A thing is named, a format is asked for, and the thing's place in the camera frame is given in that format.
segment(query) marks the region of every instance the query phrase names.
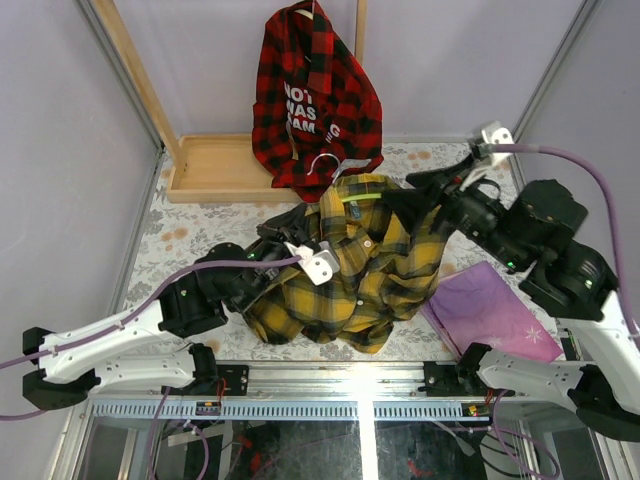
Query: wooden post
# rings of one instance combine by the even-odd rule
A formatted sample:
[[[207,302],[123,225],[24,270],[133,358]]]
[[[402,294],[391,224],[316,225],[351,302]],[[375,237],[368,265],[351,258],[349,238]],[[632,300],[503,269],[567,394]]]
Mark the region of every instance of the wooden post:
[[[358,0],[356,12],[356,48],[355,56],[362,65],[364,58],[364,33],[367,28],[367,0]]]
[[[179,180],[187,169],[185,155],[183,155],[169,119],[142,65],[142,60],[140,60],[140,55],[138,55],[133,40],[131,40],[127,27],[122,21],[122,17],[113,0],[93,0],[93,4],[140,95],[142,103],[160,134],[160,138],[167,147],[169,154],[173,157],[176,180]]]

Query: wooden tray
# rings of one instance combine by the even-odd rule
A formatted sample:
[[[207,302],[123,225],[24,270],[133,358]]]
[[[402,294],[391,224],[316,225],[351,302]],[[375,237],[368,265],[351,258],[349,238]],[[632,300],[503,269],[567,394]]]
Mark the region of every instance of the wooden tray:
[[[253,156],[250,134],[180,138],[186,171],[171,170],[172,203],[300,202],[289,188],[271,188],[272,176]]]

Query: red plaid shirt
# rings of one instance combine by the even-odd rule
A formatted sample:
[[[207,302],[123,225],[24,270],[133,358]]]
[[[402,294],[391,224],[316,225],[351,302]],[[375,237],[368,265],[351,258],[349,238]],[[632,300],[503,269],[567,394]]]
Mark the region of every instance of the red plaid shirt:
[[[273,174],[272,187],[291,187],[306,202],[316,202],[331,184],[340,161],[382,163],[382,107],[362,67],[336,35],[315,2],[313,22],[295,13],[311,11],[303,1],[276,12],[265,25],[253,106],[253,152]],[[298,159],[293,158],[293,145]]]

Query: table surface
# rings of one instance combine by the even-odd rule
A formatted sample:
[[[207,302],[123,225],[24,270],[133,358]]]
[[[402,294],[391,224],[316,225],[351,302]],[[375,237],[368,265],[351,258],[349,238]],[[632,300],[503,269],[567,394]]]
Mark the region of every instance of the table surface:
[[[401,186],[404,177],[416,171],[442,168],[460,161],[467,154],[464,143],[389,143],[384,146],[384,163],[376,173],[388,175]],[[165,154],[162,173],[156,185],[147,215],[125,306],[139,303],[171,273],[190,265],[214,245],[234,242],[243,247],[257,235],[256,225],[283,213],[291,203],[236,204],[172,204],[166,195],[171,158]],[[508,165],[489,178],[498,182],[502,200],[510,204],[516,188]],[[445,249],[441,275],[450,275],[476,263],[488,260],[496,270],[504,272],[482,249],[456,232]],[[503,275],[505,281],[534,313],[542,326],[558,341],[554,319],[534,305],[517,288],[519,278]],[[293,361],[429,361],[453,360],[452,353],[429,323],[416,315],[407,322],[397,322],[391,337],[375,355],[360,353],[341,340],[317,344],[299,335],[286,345],[263,343],[247,327],[239,314],[229,314],[229,322],[221,328],[192,337],[194,342],[211,346],[219,360],[293,360]],[[140,352],[164,353],[183,345],[182,340],[145,347]]]

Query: purple cloth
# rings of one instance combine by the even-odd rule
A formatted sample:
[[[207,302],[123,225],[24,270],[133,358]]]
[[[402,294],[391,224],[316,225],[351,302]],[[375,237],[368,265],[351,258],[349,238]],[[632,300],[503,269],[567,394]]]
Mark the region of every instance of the purple cloth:
[[[421,311],[458,357],[473,342],[542,362],[552,362],[562,353],[486,261],[442,279]]]

